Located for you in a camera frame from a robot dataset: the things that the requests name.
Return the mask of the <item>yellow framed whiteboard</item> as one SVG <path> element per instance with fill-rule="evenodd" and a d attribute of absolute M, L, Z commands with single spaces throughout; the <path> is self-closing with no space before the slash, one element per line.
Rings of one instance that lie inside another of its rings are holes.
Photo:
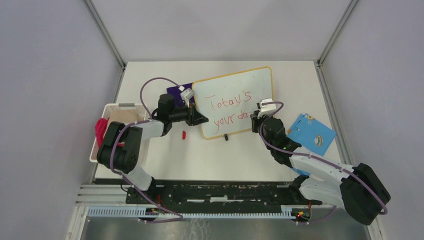
<path fill-rule="evenodd" d="M 274 96 L 273 73 L 268 66 L 249 69 L 195 81 L 192 90 L 197 111 L 208 118 L 203 137 L 222 137 L 251 129 L 257 103 Z"/>

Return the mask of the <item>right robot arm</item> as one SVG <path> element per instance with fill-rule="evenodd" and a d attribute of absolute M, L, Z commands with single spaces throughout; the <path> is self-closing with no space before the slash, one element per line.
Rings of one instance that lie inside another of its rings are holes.
<path fill-rule="evenodd" d="M 295 204 L 317 200 L 344 209 L 355 221 L 369 226 L 388 214 L 391 195 L 367 164 L 335 163 L 290 139 L 283 122 L 259 110 L 250 115 L 251 130 L 258 133 L 273 159 L 302 171 L 291 183 L 289 199 Z"/>

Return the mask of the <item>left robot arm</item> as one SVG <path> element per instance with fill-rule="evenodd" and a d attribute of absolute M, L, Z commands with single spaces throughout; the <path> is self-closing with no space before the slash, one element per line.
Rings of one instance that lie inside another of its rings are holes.
<path fill-rule="evenodd" d="M 152 119 L 129 124 L 111 122 L 96 160 L 137 187 L 139 199 L 151 204 L 157 198 L 157 190 L 150 186 L 154 178 L 138 163 L 140 149 L 145 141 L 167 135 L 173 123 L 178 122 L 197 126 L 209 122 L 209 119 L 198 112 L 193 101 L 186 100 L 184 106 L 175 106 L 173 95 L 162 94 Z"/>

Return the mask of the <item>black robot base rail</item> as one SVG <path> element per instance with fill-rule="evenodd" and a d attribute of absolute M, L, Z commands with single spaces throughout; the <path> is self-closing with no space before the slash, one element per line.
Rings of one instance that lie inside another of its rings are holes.
<path fill-rule="evenodd" d="M 286 181 L 153 180 L 145 195 L 179 214 L 280 213 L 282 206 L 322 204 Z"/>

